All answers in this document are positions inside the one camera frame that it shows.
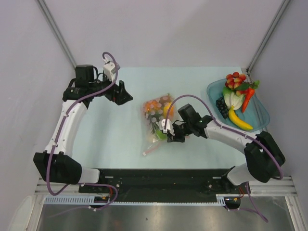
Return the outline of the green round fruit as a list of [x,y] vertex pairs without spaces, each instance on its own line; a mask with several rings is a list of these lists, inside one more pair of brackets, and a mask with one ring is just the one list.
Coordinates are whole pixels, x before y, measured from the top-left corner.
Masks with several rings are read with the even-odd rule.
[[157,138],[159,140],[166,140],[167,139],[167,135],[165,133],[163,133],[161,130],[156,130],[156,135],[157,135]]

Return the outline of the orange toy pineapple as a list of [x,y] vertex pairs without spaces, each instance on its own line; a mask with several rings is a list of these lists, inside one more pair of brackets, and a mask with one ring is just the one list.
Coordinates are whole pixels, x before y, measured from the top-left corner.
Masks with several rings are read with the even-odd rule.
[[163,116],[163,108],[165,103],[166,101],[164,100],[163,96],[144,103],[143,114],[149,129],[151,128],[152,124],[159,127],[159,122],[165,119]]

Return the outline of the yellow toy mango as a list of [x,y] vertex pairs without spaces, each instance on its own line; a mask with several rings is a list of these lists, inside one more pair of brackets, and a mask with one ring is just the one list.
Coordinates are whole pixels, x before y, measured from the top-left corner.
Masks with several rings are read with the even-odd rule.
[[163,116],[164,118],[166,118],[167,116],[167,113],[169,111],[169,114],[168,114],[168,118],[169,119],[172,119],[174,117],[174,113],[175,113],[175,106],[172,106],[171,109],[170,109],[170,106],[171,106],[171,103],[165,103],[165,106],[163,108]]

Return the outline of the clear zip top bag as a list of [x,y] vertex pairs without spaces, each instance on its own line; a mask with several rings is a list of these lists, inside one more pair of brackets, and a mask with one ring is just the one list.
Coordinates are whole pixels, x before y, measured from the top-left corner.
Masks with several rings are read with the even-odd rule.
[[166,93],[143,103],[141,107],[141,118],[145,132],[143,156],[154,152],[167,141],[167,135],[162,132],[159,125],[166,118],[167,111],[173,101],[174,97],[170,93]]

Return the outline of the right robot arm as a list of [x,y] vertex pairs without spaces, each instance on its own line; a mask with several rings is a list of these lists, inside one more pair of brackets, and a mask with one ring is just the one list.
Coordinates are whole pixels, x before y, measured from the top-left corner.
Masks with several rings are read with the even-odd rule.
[[201,117],[190,104],[181,107],[178,113],[183,120],[180,125],[169,118],[160,122],[160,129],[167,134],[168,142],[185,142],[186,136],[193,134],[219,141],[245,155],[246,163],[230,168],[222,176],[225,192],[233,193],[240,184],[252,180],[266,183],[270,179],[283,178],[281,167],[285,157],[268,132],[254,134],[220,124],[211,116]]

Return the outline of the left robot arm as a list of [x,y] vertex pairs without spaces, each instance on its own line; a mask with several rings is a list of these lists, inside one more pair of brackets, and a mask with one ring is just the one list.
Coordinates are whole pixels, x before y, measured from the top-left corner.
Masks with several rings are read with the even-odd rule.
[[119,66],[108,61],[103,72],[85,64],[75,67],[76,77],[63,92],[63,104],[59,121],[51,140],[41,153],[35,153],[33,161],[45,182],[79,184],[90,183],[95,192],[106,188],[106,180],[95,168],[83,167],[72,158],[75,137],[83,116],[95,97],[104,96],[108,100],[123,105],[133,99],[126,91],[125,83],[116,84]]

